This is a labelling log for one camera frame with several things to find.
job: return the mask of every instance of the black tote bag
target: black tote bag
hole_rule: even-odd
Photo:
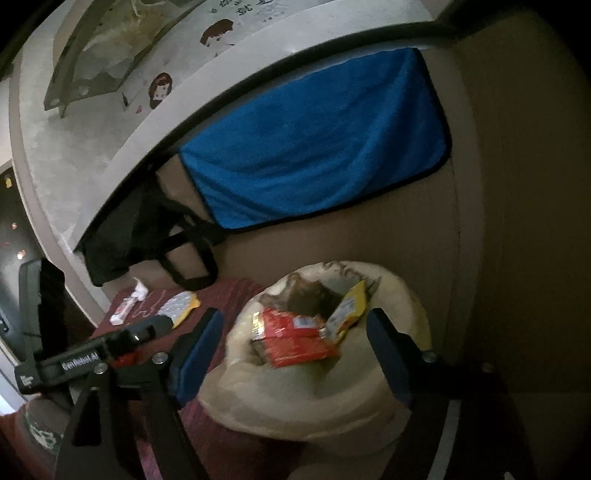
[[[181,232],[170,235],[174,227]],[[154,175],[143,179],[102,221],[92,225],[80,242],[92,283],[100,287],[145,260],[158,260],[186,290],[201,290],[217,279],[211,246],[225,239],[224,230],[199,218],[187,206],[166,197]],[[166,253],[190,242],[208,275],[184,278]]]

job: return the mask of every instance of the yellow snack wrapper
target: yellow snack wrapper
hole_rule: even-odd
[[[367,308],[365,282],[362,280],[347,292],[339,306],[326,321],[324,334],[334,343],[340,343],[349,327],[359,321]]]

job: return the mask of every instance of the red snack wrapper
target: red snack wrapper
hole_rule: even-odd
[[[265,309],[262,313],[265,338],[318,337],[318,329],[324,325],[320,317],[307,317],[291,312]]]
[[[252,340],[263,343],[265,357],[274,367],[339,356],[338,348],[320,337],[323,323],[320,317],[265,309],[253,318]]]

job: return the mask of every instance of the cartoon face sticker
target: cartoon face sticker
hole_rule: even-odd
[[[162,72],[158,75],[148,89],[150,96],[150,108],[154,110],[162,100],[164,100],[173,89],[173,80],[168,73]]]

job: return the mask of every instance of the toothpaste tube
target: toothpaste tube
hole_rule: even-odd
[[[148,296],[148,288],[137,278],[135,280],[137,280],[135,290],[129,297],[121,302],[117,307],[117,310],[115,310],[115,313],[111,315],[111,318],[109,319],[111,325],[123,325],[127,315],[129,315],[129,312],[131,312],[134,305],[139,301],[144,301]]]

